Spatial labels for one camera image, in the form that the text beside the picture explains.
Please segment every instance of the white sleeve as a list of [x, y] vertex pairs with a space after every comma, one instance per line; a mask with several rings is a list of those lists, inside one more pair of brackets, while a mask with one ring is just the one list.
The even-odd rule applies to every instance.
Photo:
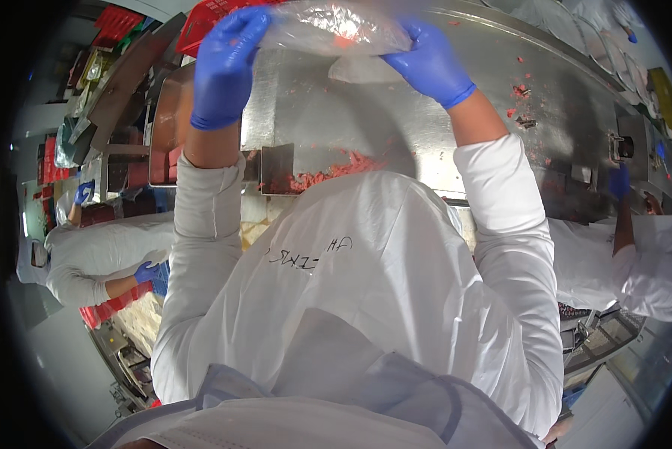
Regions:
[[151, 359], [153, 384], [163, 403], [185, 400], [188, 346], [241, 257], [241, 179], [234, 167], [199, 169], [179, 158], [171, 273]]
[[622, 247], [612, 258], [618, 299], [626, 310], [672, 322], [672, 252]]
[[520, 323], [531, 386], [529, 413], [547, 428], [561, 408], [563, 347], [554, 245], [535, 176], [515, 134], [459, 147], [454, 161], [478, 228], [476, 265], [483, 282]]
[[50, 270], [46, 287], [63, 306], [83, 308], [109, 300], [105, 282], [93, 280], [71, 266], [59, 266]]

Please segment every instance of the white coverall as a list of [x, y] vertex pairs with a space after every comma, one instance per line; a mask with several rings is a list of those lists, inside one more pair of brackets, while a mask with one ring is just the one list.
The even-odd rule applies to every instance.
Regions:
[[209, 364], [271, 390], [304, 311], [317, 308], [384, 351], [472, 383], [545, 436], [561, 409], [563, 356], [541, 196], [515, 134], [460, 147], [454, 161], [479, 229], [475, 263], [446, 204], [391, 172], [309, 188], [241, 255], [244, 160], [198, 169], [182, 155], [152, 353], [161, 401], [193, 398]]
[[577, 309], [620, 305], [672, 321], [672, 216], [634, 216], [635, 246], [612, 255], [615, 219], [583, 226], [549, 219], [558, 301]]
[[99, 305], [109, 300], [107, 280], [130, 276], [146, 261], [163, 262], [172, 243], [171, 212], [57, 226], [44, 242], [51, 255], [46, 287], [62, 305]]

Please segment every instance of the blue nitrile glove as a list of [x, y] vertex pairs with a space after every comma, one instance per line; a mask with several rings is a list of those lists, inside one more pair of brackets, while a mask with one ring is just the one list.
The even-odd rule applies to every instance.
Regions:
[[438, 101], [445, 109], [473, 94], [475, 84], [458, 62], [446, 35], [433, 24], [417, 19], [401, 20], [414, 41], [410, 52], [381, 56], [411, 86]]
[[608, 187], [610, 193], [613, 193], [618, 201], [621, 201], [630, 193], [630, 173], [628, 173], [628, 166], [620, 163], [620, 168], [611, 168], [608, 171], [610, 180]]
[[91, 192], [94, 192], [94, 187], [97, 185], [96, 180], [91, 180], [88, 183], [79, 185], [79, 188], [76, 189], [76, 193], [73, 196], [73, 203], [76, 205], [82, 205], [84, 201], [89, 197]]
[[142, 282], [151, 281], [153, 278], [156, 277], [156, 275], [158, 274], [159, 264], [156, 264], [154, 266], [149, 265], [151, 265], [151, 260], [148, 262], [144, 262], [143, 264], [139, 265], [138, 268], [136, 268], [136, 273], [134, 273], [134, 277], [136, 278], [137, 283], [141, 284]]
[[257, 45], [271, 23], [268, 8], [225, 16], [198, 47], [191, 126], [221, 129], [239, 119], [251, 96]]

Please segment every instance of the stainless steel table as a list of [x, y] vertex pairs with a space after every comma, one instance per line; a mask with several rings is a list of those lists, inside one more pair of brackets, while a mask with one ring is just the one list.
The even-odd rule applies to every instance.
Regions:
[[[617, 117], [636, 114], [618, 93], [623, 86], [544, 31], [484, 6], [458, 0], [448, 5], [424, 12], [424, 19], [447, 33], [475, 84], [508, 129], [523, 138], [548, 215], [571, 220], [610, 215], [609, 202], [596, 190], [612, 166], [608, 135], [617, 134]], [[467, 199], [452, 162], [456, 143], [443, 108], [405, 83], [330, 80], [333, 61], [289, 50], [261, 51], [241, 149], [292, 143], [294, 173], [346, 162], [340, 150], [355, 149], [387, 159], [387, 169], [414, 176], [441, 195]], [[520, 84], [530, 89], [527, 98], [513, 93], [513, 85]], [[508, 109], [516, 110], [511, 118]], [[518, 117], [537, 125], [524, 129]], [[592, 183], [574, 180], [573, 165], [589, 168]]]

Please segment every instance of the metal bracket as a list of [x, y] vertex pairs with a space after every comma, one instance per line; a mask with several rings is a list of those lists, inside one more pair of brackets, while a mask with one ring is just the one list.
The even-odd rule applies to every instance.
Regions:
[[535, 120], [525, 120], [523, 117], [519, 116], [516, 119], [516, 123], [521, 125], [524, 129], [530, 129], [538, 125], [538, 122]]

